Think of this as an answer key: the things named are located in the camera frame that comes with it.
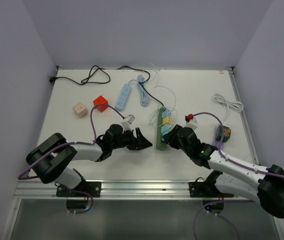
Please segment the green power strip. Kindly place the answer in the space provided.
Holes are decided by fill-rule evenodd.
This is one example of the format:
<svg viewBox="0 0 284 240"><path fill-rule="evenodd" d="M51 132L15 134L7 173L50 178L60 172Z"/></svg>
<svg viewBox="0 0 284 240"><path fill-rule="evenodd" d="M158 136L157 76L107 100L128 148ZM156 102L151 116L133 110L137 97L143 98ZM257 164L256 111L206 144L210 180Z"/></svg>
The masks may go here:
<svg viewBox="0 0 284 240"><path fill-rule="evenodd" d="M156 120L156 149L164 151L167 149L167 144L163 136L170 132L172 124L171 111L161 106L158 110L157 120Z"/></svg>

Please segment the red cube socket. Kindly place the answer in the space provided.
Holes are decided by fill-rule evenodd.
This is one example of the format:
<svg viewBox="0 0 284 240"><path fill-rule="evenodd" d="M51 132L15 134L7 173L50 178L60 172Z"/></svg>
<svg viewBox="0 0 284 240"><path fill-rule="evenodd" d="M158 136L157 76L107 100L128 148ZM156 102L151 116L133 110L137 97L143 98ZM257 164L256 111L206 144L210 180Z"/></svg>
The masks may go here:
<svg viewBox="0 0 284 240"><path fill-rule="evenodd" d="M104 98L102 95L94 99L93 104L95 109L97 109L101 113L104 112L109 107L107 99Z"/></svg>

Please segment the pink cube socket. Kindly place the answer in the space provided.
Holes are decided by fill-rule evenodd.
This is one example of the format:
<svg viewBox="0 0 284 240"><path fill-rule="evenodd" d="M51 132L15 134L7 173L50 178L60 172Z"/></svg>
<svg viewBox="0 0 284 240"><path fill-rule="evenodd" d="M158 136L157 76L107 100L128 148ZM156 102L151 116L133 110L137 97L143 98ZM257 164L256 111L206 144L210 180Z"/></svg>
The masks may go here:
<svg viewBox="0 0 284 240"><path fill-rule="evenodd" d="M75 106L73 106L73 111L80 119L84 118L89 113L88 109L82 102L79 102Z"/></svg>

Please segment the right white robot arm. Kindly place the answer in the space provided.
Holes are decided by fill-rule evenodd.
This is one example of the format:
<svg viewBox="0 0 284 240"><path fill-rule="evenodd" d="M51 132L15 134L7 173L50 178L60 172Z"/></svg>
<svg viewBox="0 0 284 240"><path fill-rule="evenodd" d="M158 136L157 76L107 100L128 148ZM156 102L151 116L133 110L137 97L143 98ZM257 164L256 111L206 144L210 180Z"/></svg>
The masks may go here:
<svg viewBox="0 0 284 240"><path fill-rule="evenodd" d="M176 125L163 136L170 147L182 150L199 167L212 170L205 183L209 196L232 194L259 203L270 215L284 218L284 170L265 167L233 158L219 148L201 142L190 127Z"/></svg>

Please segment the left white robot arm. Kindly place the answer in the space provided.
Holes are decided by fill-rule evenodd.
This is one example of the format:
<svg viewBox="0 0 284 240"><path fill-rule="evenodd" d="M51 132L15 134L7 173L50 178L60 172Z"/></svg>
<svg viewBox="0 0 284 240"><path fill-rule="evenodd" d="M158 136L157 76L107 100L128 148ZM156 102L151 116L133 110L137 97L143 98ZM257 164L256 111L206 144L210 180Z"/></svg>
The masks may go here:
<svg viewBox="0 0 284 240"><path fill-rule="evenodd" d="M55 133L32 150L26 162L42 183L62 185L78 197L85 192L86 184L77 170L68 167L71 161L102 162L117 149L141 151L150 147L152 143L138 127L124 130L119 124L112 124L95 143L68 142L61 133Z"/></svg>

